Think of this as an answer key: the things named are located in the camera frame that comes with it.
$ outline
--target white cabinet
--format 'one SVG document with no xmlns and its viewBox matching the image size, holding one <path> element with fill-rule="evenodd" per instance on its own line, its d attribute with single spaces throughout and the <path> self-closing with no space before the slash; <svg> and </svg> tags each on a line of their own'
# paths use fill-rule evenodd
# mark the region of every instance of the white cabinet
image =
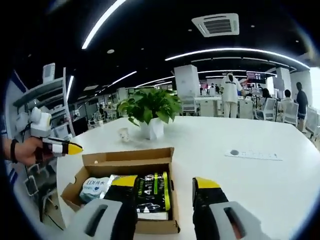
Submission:
<svg viewBox="0 0 320 240">
<path fill-rule="evenodd" d="M 214 117 L 214 101 L 202 100 L 200 101 L 200 116 L 201 117 Z"/>
</svg>

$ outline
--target white flower pot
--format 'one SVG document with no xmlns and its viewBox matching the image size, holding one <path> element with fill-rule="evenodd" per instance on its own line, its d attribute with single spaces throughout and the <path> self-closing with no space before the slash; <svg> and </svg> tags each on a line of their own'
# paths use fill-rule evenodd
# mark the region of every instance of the white flower pot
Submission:
<svg viewBox="0 0 320 240">
<path fill-rule="evenodd" d="M 160 118 L 153 118 L 149 122 L 139 122 L 140 129 L 144 138 L 149 140 L 155 140 L 164 135 L 164 122 Z"/>
</svg>

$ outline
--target air conditioner vent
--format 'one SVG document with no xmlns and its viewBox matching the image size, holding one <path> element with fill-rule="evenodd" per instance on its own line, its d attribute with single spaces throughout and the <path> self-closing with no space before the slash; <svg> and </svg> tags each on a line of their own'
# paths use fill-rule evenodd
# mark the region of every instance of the air conditioner vent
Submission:
<svg viewBox="0 0 320 240">
<path fill-rule="evenodd" d="M 239 16 L 236 13 L 196 17 L 192 22 L 206 38 L 239 35 Z"/>
</svg>

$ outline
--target wrist strap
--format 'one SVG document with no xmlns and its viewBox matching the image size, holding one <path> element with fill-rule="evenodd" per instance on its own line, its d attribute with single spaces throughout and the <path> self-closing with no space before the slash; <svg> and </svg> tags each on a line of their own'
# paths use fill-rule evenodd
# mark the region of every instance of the wrist strap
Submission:
<svg viewBox="0 0 320 240">
<path fill-rule="evenodd" d="M 18 143 L 17 139 L 13 139 L 10 146 L 10 158 L 14 164 L 18 163 L 15 153 L 16 143 Z"/>
</svg>

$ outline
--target potted plant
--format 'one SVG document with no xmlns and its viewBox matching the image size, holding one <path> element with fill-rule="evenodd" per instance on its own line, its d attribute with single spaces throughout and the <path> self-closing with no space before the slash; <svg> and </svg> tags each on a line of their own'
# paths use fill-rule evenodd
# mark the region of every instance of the potted plant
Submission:
<svg viewBox="0 0 320 240">
<path fill-rule="evenodd" d="M 144 88 L 121 101 L 118 111 L 126 113 L 130 122 L 140 126 L 145 138 L 154 140 L 164 135 L 164 123 L 168 124 L 169 119 L 174 121 L 182 106 L 180 99 L 170 90 Z"/>
</svg>

